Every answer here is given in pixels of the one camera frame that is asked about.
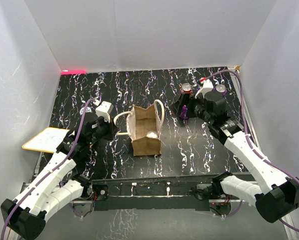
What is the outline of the purple fanta can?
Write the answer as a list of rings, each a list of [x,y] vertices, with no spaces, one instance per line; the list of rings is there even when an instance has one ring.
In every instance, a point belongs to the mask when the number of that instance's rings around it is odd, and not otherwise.
[[[227,93],[227,88],[223,84],[218,84],[215,86],[214,90],[222,95]]]
[[[188,119],[187,113],[188,113],[188,107],[186,105],[183,105],[179,117],[183,120],[187,120]]]

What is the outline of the brown canvas tote bag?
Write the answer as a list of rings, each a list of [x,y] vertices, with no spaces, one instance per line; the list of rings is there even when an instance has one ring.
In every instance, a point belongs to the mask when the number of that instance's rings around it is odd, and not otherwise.
[[[131,139],[134,156],[161,155],[161,133],[165,120],[165,106],[159,99],[147,108],[134,105],[132,110],[116,115],[113,122],[116,124],[119,117],[126,115],[126,132],[118,132],[118,136],[128,136]],[[146,137],[149,131],[156,131],[159,138]]]

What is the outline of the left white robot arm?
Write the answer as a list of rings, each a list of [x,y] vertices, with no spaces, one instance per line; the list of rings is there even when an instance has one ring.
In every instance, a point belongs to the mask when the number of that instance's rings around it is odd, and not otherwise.
[[[113,140],[117,133],[115,119],[88,112],[81,118],[78,129],[52,128],[49,136],[41,132],[36,138],[53,155],[33,182],[14,199],[6,199],[0,209],[4,220],[1,239],[7,228],[25,240],[36,239],[47,221],[65,205],[92,196],[93,187],[80,179],[59,186],[65,175],[101,140]]]

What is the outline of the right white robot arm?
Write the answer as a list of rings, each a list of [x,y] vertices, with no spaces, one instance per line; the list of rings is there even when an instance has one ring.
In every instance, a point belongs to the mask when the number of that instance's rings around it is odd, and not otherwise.
[[[252,184],[226,171],[212,179],[207,192],[220,199],[227,195],[238,197],[255,206],[269,223],[299,207],[299,180],[270,165],[243,125],[228,114],[227,101],[221,93],[209,91],[195,96],[184,91],[173,107],[182,120],[204,120],[211,135],[239,158],[256,181]]]

